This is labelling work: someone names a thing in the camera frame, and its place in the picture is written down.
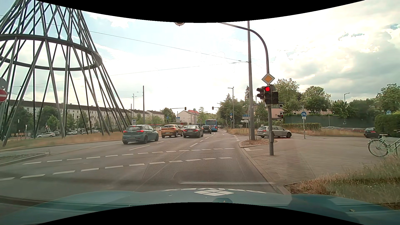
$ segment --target bicycle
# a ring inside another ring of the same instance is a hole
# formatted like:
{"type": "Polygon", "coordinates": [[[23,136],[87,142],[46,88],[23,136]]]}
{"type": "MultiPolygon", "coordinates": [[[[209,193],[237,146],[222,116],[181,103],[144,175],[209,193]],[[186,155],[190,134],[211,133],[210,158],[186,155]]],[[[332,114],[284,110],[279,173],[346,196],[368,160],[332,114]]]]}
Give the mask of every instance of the bicycle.
{"type": "Polygon", "coordinates": [[[380,135],[380,138],[372,139],[372,140],[370,140],[368,142],[368,150],[370,151],[370,153],[373,154],[376,157],[384,157],[389,153],[391,153],[391,154],[396,153],[396,156],[397,156],[398,155],[397,154],[397,144],[400,143],[400,138],[398,140],[396,140],[393,144],[389,145],[387,143],[387,139],[386,139],[386,136],[388,136],[388,135],[381,135],[381,134],[379,134],[379,135],[380,135]],[[372,150],[374,150],[374,149],[377,149],[380,152],[382,152],[382,155],[374,154],[372,152],[372,150]]]}

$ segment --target teal hatchback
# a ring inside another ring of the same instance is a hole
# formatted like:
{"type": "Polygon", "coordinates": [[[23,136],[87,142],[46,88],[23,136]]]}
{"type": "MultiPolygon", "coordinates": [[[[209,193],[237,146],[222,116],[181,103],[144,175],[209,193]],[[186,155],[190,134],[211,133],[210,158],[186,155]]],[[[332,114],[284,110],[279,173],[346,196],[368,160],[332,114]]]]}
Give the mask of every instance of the teal hatchback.
{"type": "Polygon", "coordinates": [[[135,125],[127,127],[122,134],[122,143],[158,141],[158,132],[149,125],[135,125]]]}

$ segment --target blue bus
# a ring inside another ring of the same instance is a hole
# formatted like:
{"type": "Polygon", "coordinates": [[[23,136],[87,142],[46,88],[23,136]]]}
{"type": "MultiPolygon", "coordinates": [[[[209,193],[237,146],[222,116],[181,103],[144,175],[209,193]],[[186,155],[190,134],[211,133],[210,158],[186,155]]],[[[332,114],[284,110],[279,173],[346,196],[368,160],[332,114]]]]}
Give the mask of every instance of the blue bus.
{"type": "Polygon", "coordinates": [[[218,131],[218,124],[216,119],[209,119],[206,120],[206,125],[211,126],[211,131],[217,132],[218,131]]]}

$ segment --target orange suv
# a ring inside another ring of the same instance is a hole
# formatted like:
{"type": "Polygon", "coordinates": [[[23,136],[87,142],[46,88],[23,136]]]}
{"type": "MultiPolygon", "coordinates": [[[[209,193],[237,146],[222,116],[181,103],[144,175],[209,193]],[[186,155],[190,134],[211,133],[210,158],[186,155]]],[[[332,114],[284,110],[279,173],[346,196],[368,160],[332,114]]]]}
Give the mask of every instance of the orange suv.
{"type": "Polygon", "coordinates": [[[165,138],[165,136],[175,136],[177,137],[180,135],[181,137],[183,136],[183,130],[179,127],[179,125],[165,125],[163,128],[161,128],[161,137],[165,138]]]}

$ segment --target metal ring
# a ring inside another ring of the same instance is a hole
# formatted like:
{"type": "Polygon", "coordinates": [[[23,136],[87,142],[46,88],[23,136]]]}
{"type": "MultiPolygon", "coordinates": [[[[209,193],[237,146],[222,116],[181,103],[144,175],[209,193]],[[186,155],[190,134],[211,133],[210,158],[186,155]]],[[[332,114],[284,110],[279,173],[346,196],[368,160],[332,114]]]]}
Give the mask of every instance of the metal ring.
{"type": "MultiPolygon", "coordinates": [[[[93,54],[98,65],[101,65],[103,62],[101,56],[97,52],[91,50],[90,48],[84,47],[80,44],[74,43],[74,42],[70,42],[70,41],[66,41],[66,40],[62,40],[62,39],[58,39],[58,38],[41,36],[41,35],[33,35],[33,34],[0,34],[0,41],[15,40],[15,38],[17,38],[18,40],[36,40],[36,41],[47,40],[48,42],[55,43],[55,44],[61,44],[61,45],[69,46],[69,47],[74,46],[76,49],[81,50],[90,56],[93,54]]],[[[10,63],[10,59],[8,59],[8,58],[6,58],[4,61],[6,63],[10,63]]],[[[18,62],[15,60],[13,61],[13,64],[15,64],[17,66],[28,67],[28,68],[32,67],[32,64],[18,62]]],[[[91,64],[90,66],[84,66],[83,69],[89,70],[89,69],[94,69],[97,67],[98,66],[97,66],[96,62],[93,62],[93,64],[91,64]]],[[[35,65],[35,69],[50,70],[50,68],[48,66],[37,66],[37,65],[35,65]]],[[[65,71],[65,68],[64,67],[53,67],[53,70],[65,71]]],[[[81,68],[80,67],[69,68],[68,71],[81,71],[81,68]]]]}

